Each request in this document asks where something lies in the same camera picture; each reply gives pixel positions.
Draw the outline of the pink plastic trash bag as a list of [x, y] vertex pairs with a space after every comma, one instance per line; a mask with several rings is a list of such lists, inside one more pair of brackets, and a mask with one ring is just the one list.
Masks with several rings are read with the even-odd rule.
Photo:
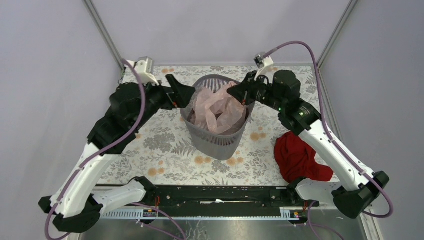
[[239, 131], [246, 122], [247, 107], [227, 93], [235, 85], [230, 81], [216, 92], [201, 88], [193, 101], [190, 123], [216, 135], [231, 135]]

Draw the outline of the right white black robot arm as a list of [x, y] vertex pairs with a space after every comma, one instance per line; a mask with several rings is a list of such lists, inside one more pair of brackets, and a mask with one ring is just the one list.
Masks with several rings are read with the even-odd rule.
[[343, 215], [355, 219], [383, 193], [390, 178], [366, 166], [332, 136], [319, 111], [301, 99], [300, 90], [301, 82], [292, 71], [277, 71], [272, 82], [252, 71], [227, 93], [241, 104], [259, 102], [278, 111], [281, 124], [315, 150], [338, 177], [337, 183], [297, 178], [286, 193], [291, 205], [299, 206], [305, 200], [333, 203]]

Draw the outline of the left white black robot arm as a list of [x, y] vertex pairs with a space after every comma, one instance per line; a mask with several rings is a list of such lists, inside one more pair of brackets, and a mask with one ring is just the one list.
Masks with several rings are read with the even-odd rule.
[[189, 105], [195, 88], [178, 82], [172, 74], [166, 75], [166, 79], [168, 86], [123, 83], [110, 96], [110, 107], [89, 133], [73, 173], [55, 195], [39, 200], [40, 208], [48, 215], [48, 223], [58, 231], [84, 233], [103, 214], [133, 203], [148, 206], [154, 202], [155, 186], [145, 177], [136, 177], [104, 193], [94, 194], [93, 189], [151, 117], [159, 110]]

